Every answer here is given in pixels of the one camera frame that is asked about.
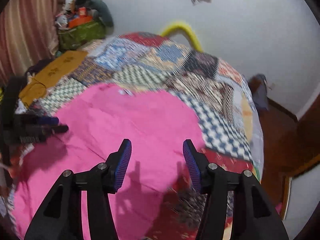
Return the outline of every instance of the patchwork bedspread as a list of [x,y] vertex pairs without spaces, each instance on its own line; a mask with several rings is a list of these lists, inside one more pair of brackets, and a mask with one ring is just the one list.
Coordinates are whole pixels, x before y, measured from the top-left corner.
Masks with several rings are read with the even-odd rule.
[[[198,116],[210,162],[224,169],[253,170],[260,179],[263,141],[247,82],[225,61],[150,33],[131,33],[95,41],[82,64],[62,78],[29,111],[53,115],[66,102],[99,82],[112,82],[125,93],[166,90]],[[187,170],[168,189],[158,219],[146,239],[192,239],[204,208],[205,196],[192,188]],[[13,196],[10,203],[13,208]],[[226,227],[232,221],[233,195],[228,194]]]

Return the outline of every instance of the pink cloth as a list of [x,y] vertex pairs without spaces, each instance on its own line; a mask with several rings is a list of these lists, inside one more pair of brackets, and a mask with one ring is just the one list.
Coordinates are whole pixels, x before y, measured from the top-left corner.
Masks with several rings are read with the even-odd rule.
[[[24,237],[42,200],[66,170],[90,170],[132,142],[132,155],[122,187],[110,194],[110,206],[120,239],[144,236],[156,218],[164,193],[185,165],[182,143],[204,146],[196,114],[166,91],[121,95],[112,84],[92,86],[60,109],[56,116],[69,132],[38,144],[22,166],[13,215]],[[82,195],[84,239],[90,239],[86,192]]]

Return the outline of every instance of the metal pivot bolt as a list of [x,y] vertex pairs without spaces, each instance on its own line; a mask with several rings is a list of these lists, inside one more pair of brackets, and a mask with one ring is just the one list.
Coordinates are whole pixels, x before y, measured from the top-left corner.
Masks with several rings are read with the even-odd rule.
[[243,172],[243,174],[244,174],[245,176],[247,176],[247,177],[251,177],[251,176],[252,176],[252,172],[249,171],[249,170],[245,170],[245,171]]
[[107,167],[107,165],[105,163],[99,163],[98,164],[98,169],[103,170]]
[[208,164],[208,167],[209,167],[210,169],[212,169],[212,170],[215,170],[216,168],[218,168],[218,165],[215,164],[215,163],[209,163],[209,164]]
[[62,174],[63,176],[68,177],[71,174],[71,170],[65,170]]

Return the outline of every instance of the curtain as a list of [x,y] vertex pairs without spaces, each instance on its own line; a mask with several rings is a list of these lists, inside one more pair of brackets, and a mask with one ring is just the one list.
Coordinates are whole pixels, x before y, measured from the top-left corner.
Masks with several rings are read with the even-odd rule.
[[58,49],[54,17],[65,0],[10,0],[0,14],[0,83]]

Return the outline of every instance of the yellow tube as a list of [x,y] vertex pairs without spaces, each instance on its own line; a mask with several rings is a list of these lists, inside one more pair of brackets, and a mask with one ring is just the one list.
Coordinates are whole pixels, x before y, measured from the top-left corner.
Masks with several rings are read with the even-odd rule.
[[162,37],[167,37],[172,32],[175,32],[177,30],[184,31],[187,34],[187,36],[189,37],[192,47],[199,52],[203,52],[201,44],[200,44],[196,34],[193,32],[190,25],[188,25],[187,23],[184,23],[184,22],[171,23],[168,27],[166,27],[166,29],[160,35]]

